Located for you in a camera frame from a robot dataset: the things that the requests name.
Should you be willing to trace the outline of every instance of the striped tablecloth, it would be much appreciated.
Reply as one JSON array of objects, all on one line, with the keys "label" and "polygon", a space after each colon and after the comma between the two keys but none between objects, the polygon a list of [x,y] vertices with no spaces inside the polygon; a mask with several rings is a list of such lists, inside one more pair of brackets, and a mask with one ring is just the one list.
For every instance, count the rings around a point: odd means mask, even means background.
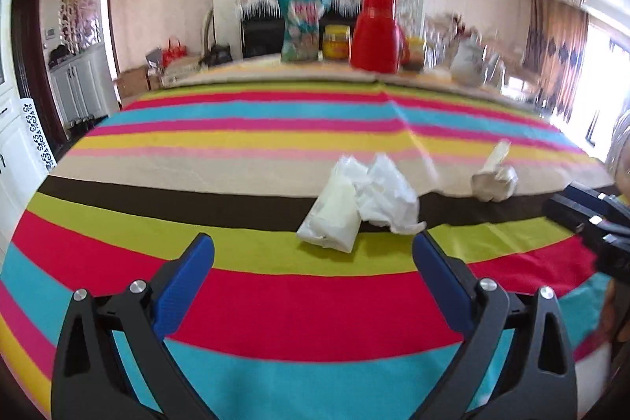
[{"label": "striped tablecloth", "polygon": [[[512,142],[517,195],[470,198],[470,176]],[[457,95],[326,81],[149,94],[83,138],[28,205],[0,276],[0,353],[50,413],[54,351],[72,290],[150,279],[204,231],[215,265],[167,345],[222,420],[405,419],[460,338],[415,271],[411,238],[362,225],[352,254],[295,230],[342,154],[386,152],[449,255],[507,290],[551,285],[574,346],[596,326],[606,278],[541,203],[611,180],[534,115]],[[139,399],[157,408],[132,363]],[[499,357],[506,353],[502,341]],[[480,394],[491,390],[497,359]]]}]

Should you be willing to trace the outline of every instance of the cardboard box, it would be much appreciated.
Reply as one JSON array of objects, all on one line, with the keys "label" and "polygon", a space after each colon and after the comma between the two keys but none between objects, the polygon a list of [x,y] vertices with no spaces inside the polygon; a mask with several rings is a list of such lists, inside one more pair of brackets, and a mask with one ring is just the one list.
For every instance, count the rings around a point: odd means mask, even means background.
[{"label": "cardboard box", "polygon": [[149,91],[147,81],[147,68],[139,67],[126,70],[114,81],[118,88],[120,98],[133,97]]},{"label": "cardboard box", "polygon": [[159,90],[162,87],[162,78],[159,75],[149,75],[149,89]]}]

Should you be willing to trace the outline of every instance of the metal screw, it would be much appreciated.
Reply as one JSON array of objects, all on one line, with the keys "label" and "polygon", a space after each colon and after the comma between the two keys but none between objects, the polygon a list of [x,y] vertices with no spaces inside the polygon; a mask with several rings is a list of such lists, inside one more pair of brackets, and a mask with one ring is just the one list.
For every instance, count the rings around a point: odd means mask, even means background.
[{"label": "metal screw", "polygon": [[492,278],[481,278],[479,281],[479,285],[486,292],[492,292],[493,290],[497,290],[497,282],[495,282]]},{"label": "metal screw", "polygon": [[87,297],[87,290],[84,288],[80,288],[74,294],[72,294],[72,299],[75,301],[83,301]]},{"label": "metal screw", "polygon": [[545,299],[553,299],[554,295],[554,291],[551,287],[547,287],[546,285],[545,287],[541,287],[541,296]]},{"label": "metal screw", "polygon": [[146,288],[147,288],[147,282],[144,281],[143,279],[137,279],[135,282],[129,285],[129,290],[133,294],[139,294],[141,292],[144,292],[144,289]]}]

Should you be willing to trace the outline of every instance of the yellow stripe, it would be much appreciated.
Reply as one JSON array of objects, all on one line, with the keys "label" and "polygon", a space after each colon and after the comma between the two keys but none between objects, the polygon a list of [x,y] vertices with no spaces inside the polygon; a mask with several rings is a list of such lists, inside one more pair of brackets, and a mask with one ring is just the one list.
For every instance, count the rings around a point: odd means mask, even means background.
[{"label": "yellow stripe", "polygon": [[[36,193],[33,214],[99,241],[161,259],[177,258],[200,231],[215,243],[215,267],[258,274],[371,276],[413,271],[411,236],[360,233],[354,252],[301,242],[295,233],[188,225],[131,216]],[[443,250],[467,263],[524,253],[571,236],[544,218],[430,230]]]},{"label": "yellow stripe", "polygon": [[0,353],[20,380],[20,384],[26,387],[25,392],[30,399],[34,400],[40,410],[50,417],[50,381],[26,354],[2,315],[0,315]]},{"label": "yellow stripe", "polygon": [[382,83],[344,83],[344,82],[311,82],[311,81],[278,81],[259,83],[230,83],[201,85],[190,88],[161,90],[144,95],[140,100],[151,100],[152,98],[167,97],[189,97],[195,95],[215,94],[215,93],[237,93],[244,91],[304,91],[304,92],[330,92],[330,93],[361,93],[366,95],[377,95],[386,91],[396,95],[412,98],[426,98],[428,100],[440,100],[452,105],[468,105],[489,109],[498,113],[510,113],[524,119],[538,118],[537,115],[512,109],[501,104],[496,104],[488,100],[461,97],[454,94],[444,94],[436,91],[423,90],[417,88],[407,88],[404,86],[385,85]]},{"label": "yellow stripe", "polygon": [[[319,150],[353,152],[401,152],[418,150],[421,154],[457,157],[486,157],[496,143],[452,138],[422,137],[400,131],[391,134],[301,131],[170,131],[93,136],[81,139],[77,148],[232,148],[263,150]],[[543,150],[513,144],[510,159],[586,163],[586,154]]]}]

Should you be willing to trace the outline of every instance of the snack bag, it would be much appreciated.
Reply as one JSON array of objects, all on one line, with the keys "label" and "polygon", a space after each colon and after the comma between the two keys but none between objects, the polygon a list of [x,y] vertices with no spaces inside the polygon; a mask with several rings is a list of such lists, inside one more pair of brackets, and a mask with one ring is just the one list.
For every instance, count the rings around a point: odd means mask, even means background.
[{"label": "snack bag", "polygon": [[278,4],[285,26],[282,61],[317,61],[319,20],[329,0],[278,0]]}]

